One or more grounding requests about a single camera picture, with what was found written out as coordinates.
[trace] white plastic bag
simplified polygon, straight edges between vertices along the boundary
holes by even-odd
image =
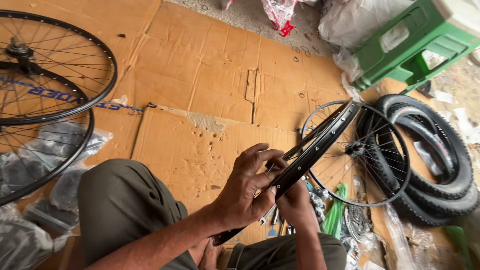
[[[320,20],[318,31],[324,40],[354,50],[413,3],[412,0],[351,0],[347,4],[334,1],[330,12]]]

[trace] wrist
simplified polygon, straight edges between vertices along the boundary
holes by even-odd
[[[202,217],[203,223],[205,223],[209,228],[209,231],[211,231],[211,235],[225,231],[220,218],[216,214],[217,211],[215,210],[214,203],[215,202],[208,204],[197,211],[197,213],[199,213],[199,215]]]

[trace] spanner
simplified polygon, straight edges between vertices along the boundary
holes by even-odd
[[[276,204],[273,205],[270,211],[263,218],[260,219],[260,225],[265,225],[265,223],[267,223],[268,217],[273,213],[273,211],[275,211],[275,209],[276,209]]]

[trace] bicycle wheel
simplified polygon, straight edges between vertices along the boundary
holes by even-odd
[[[0,206],[18,200],[66,169],[88,144],[92,110],[62,120],[0,128]]]
[[[116,80],[113,53],[92,34],[44,16],[0,10],[0,125],[85,111]]]
[[[331,116],[344,101],[334,101],[317,108],[307,119],[302,137],[307,137],[324,119]],[[319,186],[331,196],[345,203],[371,207],[380,206],[397,199],[410,180],[408,151],[397,128],[379,111],[357,103],[360,112],[350,126],[339,135],[338,140],[325,152],[312,168],[310,174]],[[379,144],[378,138],[392,135],[392,141]],[[399,159],[396,165],[383,153],[394,153]],[[391,170],[382,170],[388,166]],[[348,184],[347,198],[335,193],[339,184]]]
[[[276,200],[281,198],[309,169],[318,161],[322,155],[335,143],[344,130],[357,117],[360,106],[352,99],[342,101],[331,115],[312,129],[294,148],[285,153],[283,159],[290,165],[276,177],[267,187],[276,186]],[[268,170],[274,168],[274,164],[267,163]],[[230,240],[244,228],[234,229],[214,235],[214,246],[221,245]]]

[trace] wheel hub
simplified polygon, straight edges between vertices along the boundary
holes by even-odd
[[[345,148],[345,154],[351,157],[357,157],[363,155],[365,152],[365,145],[361,142],[352,142]]]
[[[7,53],[14,58],[29,58],[33,56],[33,51],[26,44],[19,42],[16,36],[10,38]]]

